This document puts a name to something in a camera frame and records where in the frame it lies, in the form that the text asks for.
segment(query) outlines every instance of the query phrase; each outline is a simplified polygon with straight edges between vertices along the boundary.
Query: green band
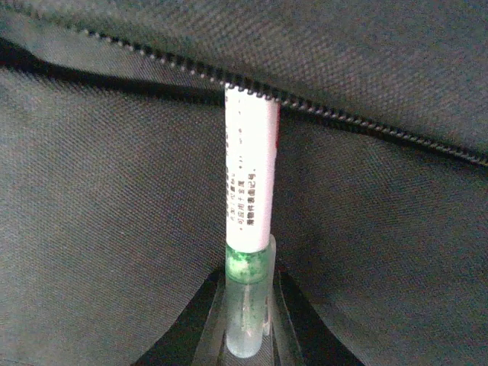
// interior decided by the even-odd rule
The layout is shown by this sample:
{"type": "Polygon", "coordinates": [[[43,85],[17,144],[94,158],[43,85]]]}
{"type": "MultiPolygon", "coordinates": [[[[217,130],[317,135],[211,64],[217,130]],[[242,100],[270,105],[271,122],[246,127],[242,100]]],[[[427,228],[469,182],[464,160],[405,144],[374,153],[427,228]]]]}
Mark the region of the green band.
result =
{"type": "Polygon", "coordinates": [[[226,274],[241,284],[254,284],[268,276],[270,245],[260,252],[243,253],[226,246],[226,274]]]}

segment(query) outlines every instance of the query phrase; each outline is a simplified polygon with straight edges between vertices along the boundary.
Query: zipper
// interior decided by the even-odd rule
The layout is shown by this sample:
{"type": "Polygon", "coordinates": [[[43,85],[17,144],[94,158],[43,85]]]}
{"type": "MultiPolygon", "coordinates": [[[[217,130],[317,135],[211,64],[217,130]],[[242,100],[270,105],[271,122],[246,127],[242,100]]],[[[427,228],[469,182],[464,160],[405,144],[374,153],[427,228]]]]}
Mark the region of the zipper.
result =
{"type": "MultiPolygon", "coordinates": [[[[14,11],[19,11],[30,17],[35,17],[39,20],[46,20],[41,12],[34,9],[32,5],[26,6],[12,0],[7,0],[5,5],[7,8],[14,11]]],[[[382,140],[402,143],[406,144],[407,146],[414,146],[430,152],[441,153],[444,156],[462,159],[464,161],[471,162],[474,165],[488,167],[487,154],[473,152],[459,146],[450,146],[440,143],[439,141],[423,137],[419,134],[401,130],[400,128],[380,124],[367,118],[347,114],[344,111],[336,111],[333,108],[329,108],[323,104],[301,98],[300,96],[288,91],[274,88],[270,85],[244,77],[234,72],[226,72],[219,67],[201,63],[185,56],[154,50],[151,47],[131,43],[127,40],[123,40],[118,37],[111,37],[107,34],[93,30],[84,29],[81,30],[81,33],[85,34],[87,37],[91,37],[111,45],[117,45],[132,53],[138,53],[142,57],[149,57],[154,62],[170,65],[173,69],[177,69],[180,72],[187,72],[190,75],[195,75],[196,77],[199,76],[202,79],[208,79],[211,82],[216,82],[222,86],[226,85],[232,89],[238,88],[240,92],[247,90],[249,95],[255,95],[257,98],[265,98],[266,100],[274,99],[276,102],[280,103],[282,107],[285,107],[292,113],[293,111],[298,111],[309,116],[319,118],[320,122],[327,127],[347,130],[353,133],[367,134],[382,140]]]]}

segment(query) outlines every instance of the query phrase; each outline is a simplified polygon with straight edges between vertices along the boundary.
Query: zipper teeth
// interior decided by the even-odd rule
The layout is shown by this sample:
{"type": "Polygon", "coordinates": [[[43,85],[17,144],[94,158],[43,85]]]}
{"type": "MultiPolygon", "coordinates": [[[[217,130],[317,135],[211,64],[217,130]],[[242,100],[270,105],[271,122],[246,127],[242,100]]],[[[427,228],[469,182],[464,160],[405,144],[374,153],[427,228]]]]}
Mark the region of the zipper teeth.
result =
{"type": "MultiPolygon", "coordinates": [[[[6,0],[6,5],[8,8],[13,8],[13,10],[20,11],[34,18],[38,18],[40,20],[45,18],[42,13],[38,11],[38,9],[35,9],[32,5],[26,7],[15,0],[6,0]]],[[[53,19],[50,20],[55,24],[59,23],[53,19]]],[[[70,27],[68,24],[62,25],[67,28],[71,28],[73,31],[79,31],[76,29],[76,27],[70,27]]],[[[241,92],[244,92],[247,89],[249,95],[255,95],[258,98],[265,98],[266,100],[274,99],[276,102],[281,103],[282,106],[294,109],[296,111],[302,111],[311,115],[328,118],[329,120],[336,122],[334,123],[334,128],[339,128],[341,130],[354,130],[359,128],[367,133],[374,133],[376,136],[393,137],[397,140],[413,143],[417,146],[423,146],[440,153],[467,160],[473,164],[488,167],[488,156],[482,153],[471,152],[469,149],[459,146],[449,146],[414,133],[408,133],[396,127],[375,123],[367,118],[356,117],[342,111],[335,111],[327,106],[298,97],[287,91],[280,90],[279,88],[273,88],[269,85],[243,77],[234,72],[226,72],[221,68],[213,67],[207,65],[206,63],[199,63],[187,57],[177,56],[172,53],[159,52],[150,47],[127,42],[117,37],[110,37],[107,34],[98,33],[88,29],[83,29],[81,32],[88,37],[94,37],[110,44],[115,43],[119,47],[127,49],[131,52],[149,57],[150,59],[161,64],[168,64],[174,69],[180,69],[182,72],[187,72],[191,75],[199,75],[202,79],[209,79],[211,82],[217,82],[222,86],[227,85],[229,88],[237,87],[241,92]]]]}

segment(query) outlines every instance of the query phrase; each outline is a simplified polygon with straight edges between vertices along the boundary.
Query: black zipper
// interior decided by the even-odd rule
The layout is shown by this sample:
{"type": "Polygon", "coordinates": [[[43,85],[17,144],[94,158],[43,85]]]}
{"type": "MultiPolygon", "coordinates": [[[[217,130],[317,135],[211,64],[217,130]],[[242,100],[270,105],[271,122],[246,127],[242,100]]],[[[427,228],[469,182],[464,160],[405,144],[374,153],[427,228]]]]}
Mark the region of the black zipper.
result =
{"type": "MultiPolygon", "coordinates": [[[[16,1],[7,1],[6,4],[4,3],[7,8],[43,20],[43,15],[37,11],[37,9],[34,9],[32,5],[26,7],[24,4],[18,4],[16,1]]],[[[415,133],[409,133],[400,128],[379,124],[367,118],[353,116],[343,111],[336,111],[333,108],[328,108],[320,103],[301,98],[288,91],[273,88],[272,86],[257,80],[246,78],[234,72],[226,72],[219,67],[194,61],[185,56],[154,50],[151,47],[131,43],[127,40],[112,37],[93,30],[84,29],[81,32],[88,37],[95,38],[105,43],[116,44],[130,52],[138,53],[143,57],[149,57],[155,62],[168,64],[172,68],[178,69],[180,72],[187,72],[191,75],[195,75],[195,77],[199,76],[202,79],[206,78],[211,82],[219,83],[222,86],[228,85],[230,88],[238,88],[241,92],[247,91],[248,94],[255,95],[257,98],[266,98],[267,100],[274,99],[281,103],[281,106],[285,108],[321,118],[323,124],[328,127],[372,135],[381,138],[382,140],[397,141],[421,149],[441,153],[445,156],[463,159],[475,165],[488,167],[488,156],[486,154],[473,152],[459,146],[449,146],[415,133]]]]}

